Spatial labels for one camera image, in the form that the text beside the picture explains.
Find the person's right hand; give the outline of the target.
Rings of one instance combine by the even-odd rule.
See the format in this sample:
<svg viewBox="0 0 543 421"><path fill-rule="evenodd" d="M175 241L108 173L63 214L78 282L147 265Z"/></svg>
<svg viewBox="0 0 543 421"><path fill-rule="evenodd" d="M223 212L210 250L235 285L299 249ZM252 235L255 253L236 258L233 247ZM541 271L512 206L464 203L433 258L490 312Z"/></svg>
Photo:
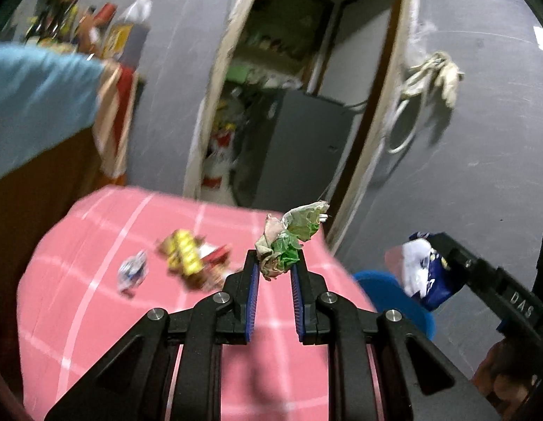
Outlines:
<svg viewBox="0 0 543 421"><path fill-rule="evenodd" d="M543 367L536 352L504 338L489 349L471 383L501 420L533 420L524 412L540 397Z"/></svg>

